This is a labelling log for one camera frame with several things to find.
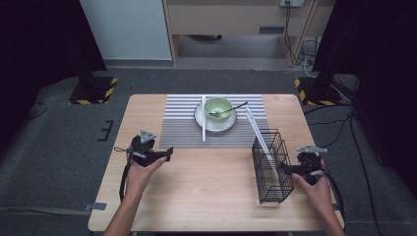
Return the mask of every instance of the gray carpet floor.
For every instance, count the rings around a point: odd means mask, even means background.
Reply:
[[[112,69],[119,79],[105,104],[74,105],[69,97],[76,78],[44,88],[29,118],[17,132],[0,162],[0,235],[90,235],[85,205],[95,201],[109,154],[129,97],[136,93],[292,93],[303,72],[175,69]],[[316,108],[303,106],[304,111]],[[347,235],[378,235],[366,179],[349,120],[352,106],[328,107],[306,115],[317,146],[334,175],[346,208]],[[106,142],[99,142],[114,125]],[[417,202],[397,173],[381,166],[360,121],[353,119],[369,176],[375,214],[384,235],[417,235]],[[63,215],[5,212],[16,207],[65,209]],[[293,235],[323,235],[294,232]]]

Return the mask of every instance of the green bowl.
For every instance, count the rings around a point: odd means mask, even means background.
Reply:
[[[223,112],[218,115],[210,115],[212,111],[222,112],[233,108],[233,104],[225,97],[212,97],[205,103],[205,114],[206,118],[212,123],[224,123],[232,114],[232,111]]]

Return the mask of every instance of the black stand base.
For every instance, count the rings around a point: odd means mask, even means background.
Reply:
[[[341,97],[337,90],[328,87],[323,90],[314,88],[315,78],[301,77],[295,80],[295,86],[300,93],[304,105],[340,105]]]
[[[104,103],[110,98],[117,79],[94,77],[93,80],[95,81],[94,89],[86,88],[82,81],[79,81],[70,97],[72,104]]]

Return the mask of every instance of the white plate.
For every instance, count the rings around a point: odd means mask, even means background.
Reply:
[[[200,103],[196,110],[194,111],[194,118],[196,118],[197,124],[199,126],[203,127],[203,116],[205,115],[205,112],[203,111],[203,106]],[[222,132],[228,130],[230,127],[234,125],[237,118],[237,112],[236,110],[232,110],[232,114],[229,116],[229,118],[221,124],[214,124],[210,122],[208,119],[206,119],[206,130],[212,131],[212,132]]]

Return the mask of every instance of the power outlet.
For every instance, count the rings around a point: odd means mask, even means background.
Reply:
[[[288,3],[290,7],[302,7],[304,4],[304,0],[281,0],[281,3],[279,6],[287,7]]]

